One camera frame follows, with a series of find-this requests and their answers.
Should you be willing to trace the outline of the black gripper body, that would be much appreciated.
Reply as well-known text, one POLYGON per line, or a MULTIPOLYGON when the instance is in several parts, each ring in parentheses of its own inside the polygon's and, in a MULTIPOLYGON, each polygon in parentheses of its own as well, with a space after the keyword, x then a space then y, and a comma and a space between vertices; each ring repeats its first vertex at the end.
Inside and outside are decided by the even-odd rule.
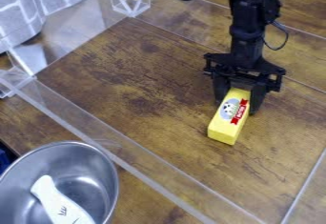
POLYGON ((266 93, 281 90, 286 69, 263 58, 265 31, 265 27, 231 26, 231 51, 203 56, 203 73, 211 79, 215 75, 225 76, 231 86, 249 91, 254 86, 265 86, 266 93))

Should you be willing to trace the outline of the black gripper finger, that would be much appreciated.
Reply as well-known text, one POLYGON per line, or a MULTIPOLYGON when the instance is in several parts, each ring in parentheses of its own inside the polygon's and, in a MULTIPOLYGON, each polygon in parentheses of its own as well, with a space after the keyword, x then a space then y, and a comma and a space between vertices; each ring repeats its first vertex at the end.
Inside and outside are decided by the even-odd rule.
POLYGON ((213 78, 213 87, 215 102, 221 104, 231 88, 230 80, 225 76, 215 75, 213 78))
POLYGON ((266 87, 254 86, 251 90, 251 98, 250 98, 250 114, 255 114, 258 112, 265 96, 266 96, 266 87))

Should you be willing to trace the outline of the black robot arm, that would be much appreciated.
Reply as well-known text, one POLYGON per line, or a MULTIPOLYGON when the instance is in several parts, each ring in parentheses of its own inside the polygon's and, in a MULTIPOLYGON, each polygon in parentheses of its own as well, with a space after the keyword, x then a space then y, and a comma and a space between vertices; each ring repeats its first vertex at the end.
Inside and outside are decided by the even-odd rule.
POLYGON ((250 114, 259 110, 266 94, 278 92, 286 69, 263 58, 267 25, 278 26, 279 0, 230 0, 231 51, 207 53, 203 73, 213 79, 215 101, 222 103, 231 91, 239 88, 250 93, 250 114))

